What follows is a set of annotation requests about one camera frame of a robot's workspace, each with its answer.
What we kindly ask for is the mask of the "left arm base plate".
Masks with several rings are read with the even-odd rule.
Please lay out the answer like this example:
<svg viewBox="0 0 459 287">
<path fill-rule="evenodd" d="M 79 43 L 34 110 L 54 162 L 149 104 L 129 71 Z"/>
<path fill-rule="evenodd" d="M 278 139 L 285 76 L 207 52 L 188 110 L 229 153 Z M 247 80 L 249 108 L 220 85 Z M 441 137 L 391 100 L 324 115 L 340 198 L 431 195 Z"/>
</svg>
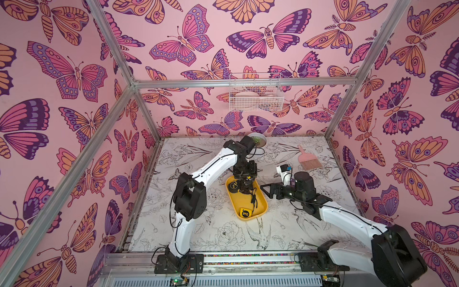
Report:
<svg viewBox="0 0 459 287">
<path fill-rule="evenodd" d="M 188 254 L 182 258 L 174 255 L 159 255 L 155 262 L 155 274 L 197 273 L 201 274 L 204 267 L 203 254 Z"/>
</svg>

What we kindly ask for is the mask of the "black round tape measure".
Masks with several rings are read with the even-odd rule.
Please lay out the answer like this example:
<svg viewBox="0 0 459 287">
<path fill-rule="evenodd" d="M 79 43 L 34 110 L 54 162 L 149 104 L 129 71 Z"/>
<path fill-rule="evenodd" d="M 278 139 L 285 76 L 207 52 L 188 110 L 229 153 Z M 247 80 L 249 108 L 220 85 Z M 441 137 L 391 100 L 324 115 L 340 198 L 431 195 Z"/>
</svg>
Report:
<svg viewBox="0 0 459 287">
<path fill-rule="evenodd" d="M 238 193 L 240 191 L 238 181 L 233 181 L 229 183 L 227 187 L 228 187 L 228 191 L 233 194 Z"/>
</svg>

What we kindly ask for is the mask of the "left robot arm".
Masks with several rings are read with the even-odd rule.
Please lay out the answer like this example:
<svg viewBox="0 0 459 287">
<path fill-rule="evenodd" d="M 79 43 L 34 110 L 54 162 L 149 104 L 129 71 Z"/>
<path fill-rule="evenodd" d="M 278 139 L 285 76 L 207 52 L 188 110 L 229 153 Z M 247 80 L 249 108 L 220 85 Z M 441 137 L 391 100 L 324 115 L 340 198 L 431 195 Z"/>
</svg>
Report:
<svg viewBox="0 0 459 287">
<path fill-rule="evenodd" d="M 182 173 L 172 196 L 171 207 L 176 213 L 177 225 L 173 227 L 173 239 L 166 248 L 166 254 L 181 259 L 190 251 L 191 233 L 198 219 L 207 207 L 207 188 L 223 172 L 231 169 L 237 192 L 252 195 L 258 175 L 257 164 L 248 160 L 256 148 L 253 138 L 244 136 L 240 141 L 229 140 L 217 155 L 199 170 Z"/>
</svg>

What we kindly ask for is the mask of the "small yellow tape measure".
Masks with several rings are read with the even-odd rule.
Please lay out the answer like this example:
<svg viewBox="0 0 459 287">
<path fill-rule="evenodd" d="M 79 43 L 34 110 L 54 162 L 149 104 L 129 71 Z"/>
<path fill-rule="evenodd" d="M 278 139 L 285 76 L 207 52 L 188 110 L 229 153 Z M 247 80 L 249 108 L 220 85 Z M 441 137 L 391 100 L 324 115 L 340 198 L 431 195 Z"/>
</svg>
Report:
<svg viewBox="0 0 459 287">
<path fill-rule="evenodd" d="M 241 208 L 239 216 L 244 219 L 250 218 L 252 216 L 252 211 L 250 209 Z"/>
</svg>

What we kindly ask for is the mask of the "yellow storage tray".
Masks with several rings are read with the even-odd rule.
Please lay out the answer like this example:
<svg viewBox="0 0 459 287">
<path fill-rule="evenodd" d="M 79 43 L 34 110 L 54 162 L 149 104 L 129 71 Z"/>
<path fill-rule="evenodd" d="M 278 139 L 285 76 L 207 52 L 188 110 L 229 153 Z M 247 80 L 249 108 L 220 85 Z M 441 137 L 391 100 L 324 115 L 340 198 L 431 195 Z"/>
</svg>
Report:
<svg viewBox="0 0 459 287">
<path fill-rule="evenodd" d="M 254 182 L 254 190 L 251 192 L 251 194 L 243 194 L 240 192 L 235 194 L 230 193 L 227 186 L 233 181 L 235 181 L 234 177 L 228 178 L 225 183 L 225 187 L 238 219 L 242 221 L 248 221 L 264 215 L 268 210 L 268 202 L 257 180 Z M 250 209 L 252 211 L 252 216 L 247 219 L 241 218 L 239 216 L 241 208 Z"/>
</svg>

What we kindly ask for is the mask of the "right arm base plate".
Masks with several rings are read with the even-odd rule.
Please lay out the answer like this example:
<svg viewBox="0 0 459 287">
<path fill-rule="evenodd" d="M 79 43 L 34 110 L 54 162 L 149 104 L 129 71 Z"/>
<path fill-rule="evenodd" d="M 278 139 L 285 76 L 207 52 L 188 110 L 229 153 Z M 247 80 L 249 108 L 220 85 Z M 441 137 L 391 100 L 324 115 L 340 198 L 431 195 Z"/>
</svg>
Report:
<svg viewBox="0 0 459 287">
<path fill-rule="evenodd" d="M 324 272 L 338 272 L 350 271 L 350 268 L 345 265 L 337 265 L 333 263 L 328 251 L 331 247 L 338 244 L 338 240 L 329 240 L 320 245 L 316 251 L 313 252 L 300 252 L 295 255 L 295 261 L 300 265 L 301 271 L 324 271 Z"/>
</svg>

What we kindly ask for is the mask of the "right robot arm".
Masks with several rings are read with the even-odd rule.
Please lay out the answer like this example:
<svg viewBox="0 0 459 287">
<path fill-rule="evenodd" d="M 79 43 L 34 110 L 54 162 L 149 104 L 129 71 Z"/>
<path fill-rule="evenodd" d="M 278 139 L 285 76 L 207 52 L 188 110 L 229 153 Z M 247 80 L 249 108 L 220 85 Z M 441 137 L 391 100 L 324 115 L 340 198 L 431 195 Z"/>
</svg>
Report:
<svg viewBox="0 0 459 287">
<path fill-rule="evenodd" d="M 307 172 L 286 173 L 281 182 L 264 184 L 261 190 L 270 199 L 300 203 L 307 214 L 342 229 L 363 244 L 363 248 L 348 248 L 331 240 L 319 246 L 318 252 L 335 265 L 372 274 L 387 287 L 410 287 L 427 271 L 426 262 L 402 226 L 386 226 L 343 208 L 319 194 Z"/>
</svg>

